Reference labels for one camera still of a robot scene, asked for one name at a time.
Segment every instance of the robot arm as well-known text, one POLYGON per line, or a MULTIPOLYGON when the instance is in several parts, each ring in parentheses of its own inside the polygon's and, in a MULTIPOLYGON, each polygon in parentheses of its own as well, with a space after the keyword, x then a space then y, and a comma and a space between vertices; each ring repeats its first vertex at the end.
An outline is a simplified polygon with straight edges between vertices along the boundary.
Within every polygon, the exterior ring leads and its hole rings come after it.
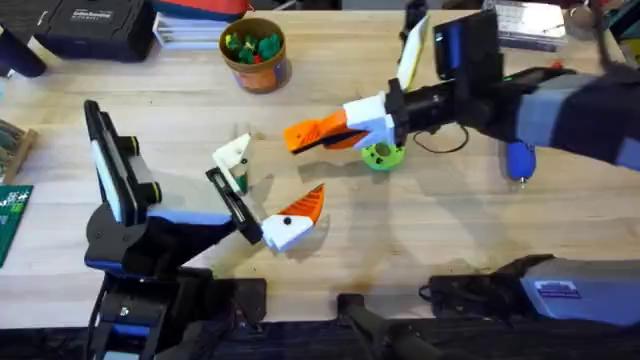
POLYGON ((386 94, 286 129, 289 151, 297 154, 320 144, 329 149, 376 142, 402 146, 409 133, 434 133, 458 122, 498 140, 640 170, 640 73, 620 66, 602 76, 530 68, 504 77, 496 31, 491 11, 436 26, 436 66, 444 82, 405 92, 392 79, 386 94))
POLYGON ((202 321, 260 321, 264 279, 214 279, 210 269, 183 265, 236 230, 286 251, 320 216, 322 185, 263 219, 243 190, 249 135, 218 149, 209 182, 198 181, 149 169, 137 139, 118 135, 96 102, 85 103, 85 114, 103 198, 87 224, 85 264, 105 272, 85 358, 176 359, 174 351, 191 352, 189 334, 202 321))

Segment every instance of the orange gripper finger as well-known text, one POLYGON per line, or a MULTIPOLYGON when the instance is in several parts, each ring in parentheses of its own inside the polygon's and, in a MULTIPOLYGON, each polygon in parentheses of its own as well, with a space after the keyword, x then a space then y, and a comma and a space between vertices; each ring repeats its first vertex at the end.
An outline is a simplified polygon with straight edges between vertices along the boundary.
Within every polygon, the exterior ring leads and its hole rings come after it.
POLYGON ((305 120, 284 130, 287 150, 294 154, 324 144, 328 149, 345 149, 355 145, 367 133, 349 129, 344 109, 324 120, 305 120))
POLYGON ((280 211, 280 215, 291 216, 306 216, 315 224, 322 213, 322 206, 324 205, 324 184, 317 186, 315 189, 309 191, 309 193, 293 204, 287 206, 284 210, 280 211))

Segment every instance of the green circuit board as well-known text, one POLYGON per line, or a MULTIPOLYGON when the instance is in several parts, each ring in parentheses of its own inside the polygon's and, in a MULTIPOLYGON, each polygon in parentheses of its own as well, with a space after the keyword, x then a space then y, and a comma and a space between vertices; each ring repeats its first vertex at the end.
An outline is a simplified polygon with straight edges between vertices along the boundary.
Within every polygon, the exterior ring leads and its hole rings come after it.
POLYGON ((32 191, 31 185, 0 186, 0 268, 7 258, 32 191))

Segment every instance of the small figurine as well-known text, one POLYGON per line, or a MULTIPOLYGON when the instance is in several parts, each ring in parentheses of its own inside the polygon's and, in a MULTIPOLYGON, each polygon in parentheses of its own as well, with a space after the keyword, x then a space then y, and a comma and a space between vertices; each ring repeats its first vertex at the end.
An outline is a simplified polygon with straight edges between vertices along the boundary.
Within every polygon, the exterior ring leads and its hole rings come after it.
POLYGON ((253 36, 247 35, 244 37, 244 47, 251 49, 251 52, 256 52, 256 48, 258 46, 258 40, 256 40, 253 36))
POLYGON ((242 48, 242 43, 240 42, 240 38, 238 37, 238 33, 233 33, 231 35, 227 35, 224 38, 225 45, 231 51, 240 51, 242 48))

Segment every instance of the cup of small toys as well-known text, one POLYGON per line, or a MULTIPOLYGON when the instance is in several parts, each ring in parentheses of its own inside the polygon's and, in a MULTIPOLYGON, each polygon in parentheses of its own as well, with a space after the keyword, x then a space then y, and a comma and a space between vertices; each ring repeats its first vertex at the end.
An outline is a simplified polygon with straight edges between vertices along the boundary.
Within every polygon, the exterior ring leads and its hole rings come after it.
POLYGON ((220 35, 220 51, 240 86, 250 92, 277 89, 288 76, 285 39, 275 23, 246 18, 220 35))

